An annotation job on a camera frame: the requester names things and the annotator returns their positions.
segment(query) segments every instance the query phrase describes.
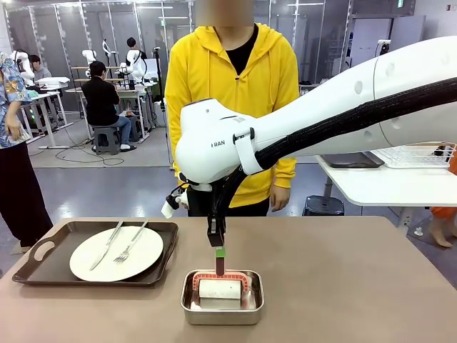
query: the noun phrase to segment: black shirt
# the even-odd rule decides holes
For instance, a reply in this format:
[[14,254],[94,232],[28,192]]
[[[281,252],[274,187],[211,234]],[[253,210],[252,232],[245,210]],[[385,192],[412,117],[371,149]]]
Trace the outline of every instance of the black shirt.
[[[144,52],[142,50],[140,50],[140,57],[141,57],[141,59],[148,59],[146,52]],[[127,56],[126,56],[126,64],[127,64],[127,66],[130,66],[130,61],[127,60]]]
[[108,126],[117,122],[114,105],[119,104],[119,97],[113,84],[95,76],[81,87],[87,100],[87,122],[90,125]]
[[235,67],[236,73],[240,75],[248,65],[249,57],[251,55],[254,44],[258,36],[258,26],[254,24],[254,32],[251,38],[239,48],[234,50],[227,50],[228,57]]

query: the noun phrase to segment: black pants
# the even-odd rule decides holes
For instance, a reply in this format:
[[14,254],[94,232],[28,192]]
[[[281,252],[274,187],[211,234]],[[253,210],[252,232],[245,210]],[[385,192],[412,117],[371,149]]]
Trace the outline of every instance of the black pants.
[[0,149],[0,214],[22,247],[34,245],[52,228],[27,143]]
[[[207,217],[211,208],[211,194],[209,192],[200,192],[195,189],[187,189],[187,199],[189,202],[189,217]],[[270,208],[270,198],[242,207],[228,209],[227,217],[266,217]]]

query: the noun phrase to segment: black stool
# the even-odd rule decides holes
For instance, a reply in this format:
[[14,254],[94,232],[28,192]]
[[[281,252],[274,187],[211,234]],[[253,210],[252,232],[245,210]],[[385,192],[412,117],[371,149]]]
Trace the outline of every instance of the black stool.
[[306,198],[303,216],[343,216],[344,204],[340,199],[311,195]]
[[117,155],[121,151],[121,135],[116,127],[92,126],[94,128],[95,152]]
[[130,141],[139,141],[141,138],[141,122],[137,116],[128,116],[131,122]]

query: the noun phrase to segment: dish rack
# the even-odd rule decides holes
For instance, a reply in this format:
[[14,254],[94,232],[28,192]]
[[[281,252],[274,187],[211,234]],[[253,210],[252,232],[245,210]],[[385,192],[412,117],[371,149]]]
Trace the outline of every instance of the dish rack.
[[455,144],[420,143],[372,151],[389,168],[449,168]]

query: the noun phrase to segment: person's hand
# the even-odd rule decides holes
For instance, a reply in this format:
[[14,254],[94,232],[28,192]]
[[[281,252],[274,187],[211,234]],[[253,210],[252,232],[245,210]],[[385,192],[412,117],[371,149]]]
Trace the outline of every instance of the person's hand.
[[21,125],[15,114],[7,114],[5,117],[5,130],[10,134],[14,141],[21,137]]
[[288,204],[291,198],[291,189],[273,185],[271,187],[271,207],[272,212],[280,211]]

